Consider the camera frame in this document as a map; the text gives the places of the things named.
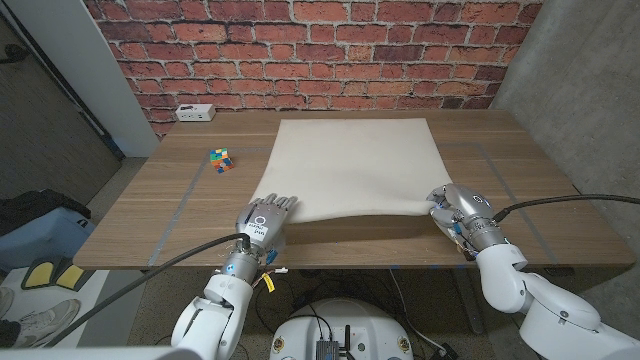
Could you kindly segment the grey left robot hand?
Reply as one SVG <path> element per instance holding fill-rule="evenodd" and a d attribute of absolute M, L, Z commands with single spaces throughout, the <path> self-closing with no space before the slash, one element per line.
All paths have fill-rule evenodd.
<path fill-rule="evenodd" d="M 253 246 L 259 248 L 261 255 L 274 246 L 282 233 L 282 227 L 298 198 L 296 196 L 279 197 L 271 193 L 264 198 L 256 198 L 239 213 L 235 229 L 247 234 Z"/>

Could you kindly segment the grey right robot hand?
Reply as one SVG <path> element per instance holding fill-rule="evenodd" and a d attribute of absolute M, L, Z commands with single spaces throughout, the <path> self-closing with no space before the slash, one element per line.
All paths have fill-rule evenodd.
<path fill-rule="evenodd" d="M 452 241 L 469 245 L 478 252 L 507 243 L 493 220 L 490 203 L 478 192 L 449 183 L 435 188 L 427 200 L 435 203 L 429 210 L 432 219 Z"/>

